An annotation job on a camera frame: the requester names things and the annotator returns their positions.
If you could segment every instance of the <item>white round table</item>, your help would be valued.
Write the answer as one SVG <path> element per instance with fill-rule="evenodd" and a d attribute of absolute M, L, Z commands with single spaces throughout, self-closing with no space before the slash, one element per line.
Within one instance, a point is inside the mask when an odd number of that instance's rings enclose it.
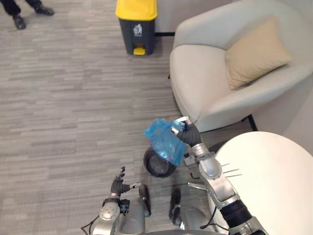
<path fill-rule="evenodd" d="M 216 158 L 229 164 L 223 172 L 239 169 L 225 175 L 242 174 L 228 179 L 269 235 L 313 235 L 313 157 L 301 146 L 277 134 L 249 132 L 224 144 Z M 214 218 L 227 227 L 218 210 Z"/>

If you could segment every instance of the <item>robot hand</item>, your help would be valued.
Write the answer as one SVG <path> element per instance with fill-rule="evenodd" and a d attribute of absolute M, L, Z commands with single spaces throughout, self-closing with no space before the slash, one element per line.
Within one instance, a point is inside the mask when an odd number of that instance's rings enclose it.
<path fill-rule="evenodd" d="M 183 142 L 193 147 L 199 143 L 202 143 L 200 132 L 198 131 L 196 125 L 190 120 L 189 117 L 184 117 L 184 122 L 186 124 L 186 130 L 183 132 L 172 128 L 172 132 L 180 138 Z"/>
<path fill-rule="evenodd" d="M 128 192 L 129 190 L 139 187 L 140 183 L 135 183 L 132 185 L 123 184 L 123 177 L 125 176 L 125 167 L 121 167 L 118 174 L 114 178 L 111 184 L 111 194 L 110 197 L 120 197 L 122 193 Z"/>

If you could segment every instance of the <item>metal robot arm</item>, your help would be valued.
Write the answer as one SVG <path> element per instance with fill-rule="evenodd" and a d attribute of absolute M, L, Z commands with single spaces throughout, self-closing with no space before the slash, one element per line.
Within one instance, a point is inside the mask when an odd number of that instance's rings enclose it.
<path fill-rule="evenodd" d="M 190 145 L 193 156 L 188 157 L 185 162 L 189 162 L 188 165 L 199 164 L 201 179 L 229 225 L 229 234 L 253 235 L 261 231 L 268 235 L 257 218 L 250 214 L 233 185 L 224 176 L 220 163 L 215 159 L 215 153 L 209 152 L 202 142 L 195 124 L 188 117 L 180 118 L 179 121 L 182 120 L 186 123 L 186 130 L 179 132 L 172 128 L 172 132 Z"/>
<path fill-rule="evenodd" d="M 140 183 L 126 185 L 123 184 L 125 167 L 123 166 L 117 173 L 111 185 L 110 197 L 105 199 L 99 213 L 99 219 L 95 222 L 92 235 L 112 235 L 118 224 L 119 215 L 126 214 L 129 209 L 129 200 L 120 200 L 122 193 L 140 186 Z"/>

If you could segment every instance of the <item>beige cushion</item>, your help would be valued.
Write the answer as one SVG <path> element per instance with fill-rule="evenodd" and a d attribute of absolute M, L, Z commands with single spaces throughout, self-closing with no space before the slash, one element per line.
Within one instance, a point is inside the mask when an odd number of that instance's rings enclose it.
<path fill-rule="evenodd" d="M 227 78 L 236 89 L 291 61 L 279 38 L 278 19 L 270 17 L 226 53 Z"/>

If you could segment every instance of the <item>black shoe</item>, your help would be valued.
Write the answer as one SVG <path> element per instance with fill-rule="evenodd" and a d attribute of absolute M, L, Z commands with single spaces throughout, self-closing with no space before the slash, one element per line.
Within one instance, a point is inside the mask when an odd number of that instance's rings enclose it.
<path fill-rule="evenodd" d="M 180 190 L 177 188 L 172 192 L 171 205 L 169 211 L 169 217 L 170 220 L 172 220 L 173 224 L 175 224 L 174 222 L 180 211 L 179 205 L 180 205 Z"/>
<path fill-rule="evenodd" d="M 54 10 L 50 7 L 46 7 L 44 5 L 40 5 L 39 7 L 35 8 L 37 14 L 42 14 L 46 16 L 53 16 Z"/>
<path fill-rule="evenodd" d="M 14 24 L 15 24 L 17 29 L 25 29 L 26 28 L 26 24 L 24 22 L 24 19 L 20 15 L 12 16 L 12 18 L 14 20 Z"/>
<path fill-rule="evenodd" d="M 145 205 L 145 216 L 149 217 L 151 215 L 151 203 L 148 187 L 146 185 L 139 186 L 139 197 L 142 199 Z"/>

